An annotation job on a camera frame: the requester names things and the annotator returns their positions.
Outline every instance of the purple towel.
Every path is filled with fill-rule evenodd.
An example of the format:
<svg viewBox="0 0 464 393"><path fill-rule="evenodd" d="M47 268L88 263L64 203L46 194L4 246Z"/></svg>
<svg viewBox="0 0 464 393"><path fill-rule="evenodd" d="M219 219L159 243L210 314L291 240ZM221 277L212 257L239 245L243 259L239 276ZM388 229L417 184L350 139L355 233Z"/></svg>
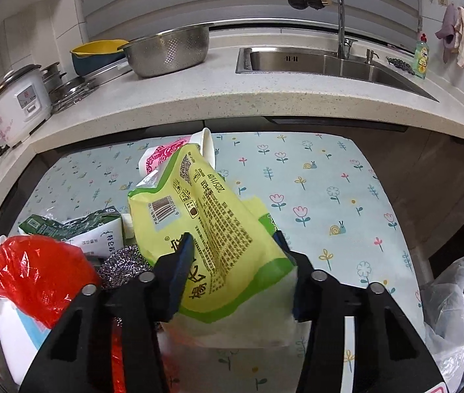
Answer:
<svg viewBox="0 0 464 393"><path fill-rule="evenodd" d="M447 7L445 16L443 16L443 25L441 29L436 32L436 37L443 40L445 51L443 51L443 62L448 62L450 52L455 46L455 25L458 23L459 11L454 4Z"/></svg>

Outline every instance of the qr code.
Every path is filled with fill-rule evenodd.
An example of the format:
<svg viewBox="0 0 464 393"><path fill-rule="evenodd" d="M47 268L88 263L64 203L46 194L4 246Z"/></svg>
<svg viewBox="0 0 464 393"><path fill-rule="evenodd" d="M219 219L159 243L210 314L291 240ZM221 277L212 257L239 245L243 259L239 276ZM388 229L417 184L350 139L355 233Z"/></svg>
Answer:
<svg viewBox="0 0 464 393"><path fill-rule="evenodd" d="M183 157L183 161L181 161L181 166L179 167L179 175L183 177L183 179L186 180L186 182L192 186L192 183L190 182L190 176L188 175L188 169L192 163L188 159L188 157L185 155Z"/></svg>
<svg viewBox="0 0 464 393"><path fill-rule="evenodd" d="M38 223L33 218L31 218L29 221L27 221L27 223L28 223L29 226L32 226L34 229L37 229L37 228L39 228L39 226L41 226L41 223Z"/></svg>

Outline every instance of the light blue tablecloth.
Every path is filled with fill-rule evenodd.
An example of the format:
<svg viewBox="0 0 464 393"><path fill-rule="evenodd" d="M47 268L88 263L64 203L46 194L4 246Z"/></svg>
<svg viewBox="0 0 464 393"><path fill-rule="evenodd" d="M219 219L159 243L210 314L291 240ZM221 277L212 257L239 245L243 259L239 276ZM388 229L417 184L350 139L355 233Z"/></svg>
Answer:
<svg viewBox="0 0 464 393"><path fill-rule="evenodd" d="M212 134L216 170L241 198L258 196L291 249L340 282L383 283L424 338L419 291L401 228L378 177L348 139L310 133ZM66 220L109 205L128 212L127 193L141 178L147 147L178 137L146 139L77 152L42 178L20 213ZM347 319L343 391L351 391L353 321ZM162 341L179 361L182 391L295 391L307 326L278 350L195 352Z"/></svg>

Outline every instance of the clear plastic bag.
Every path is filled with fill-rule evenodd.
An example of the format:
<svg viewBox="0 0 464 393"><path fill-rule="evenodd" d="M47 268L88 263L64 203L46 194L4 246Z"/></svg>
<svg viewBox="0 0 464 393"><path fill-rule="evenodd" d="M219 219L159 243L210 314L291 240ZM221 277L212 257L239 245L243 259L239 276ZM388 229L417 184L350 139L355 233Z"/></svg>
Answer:
<svg viewBox="0 0 464 393"><path fill-rule="evenodd" d="M450 393L464 387L464 257L421 290L426 346Z"/></svg>

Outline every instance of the dish soap bottle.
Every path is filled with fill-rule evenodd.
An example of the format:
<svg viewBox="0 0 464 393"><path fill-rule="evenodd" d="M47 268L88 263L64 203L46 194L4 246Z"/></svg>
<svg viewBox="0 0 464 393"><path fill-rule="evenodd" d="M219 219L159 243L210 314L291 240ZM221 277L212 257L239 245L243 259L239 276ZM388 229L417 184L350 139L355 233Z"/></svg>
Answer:
<svg viewBox="0 0 464 393"><path fill-rule="evenodd" d="M425 79L427 74L428 65L428 44L426 35L421 34L421 38L417 42L416 54L412 63L414 73L419 77Z"/></svg>

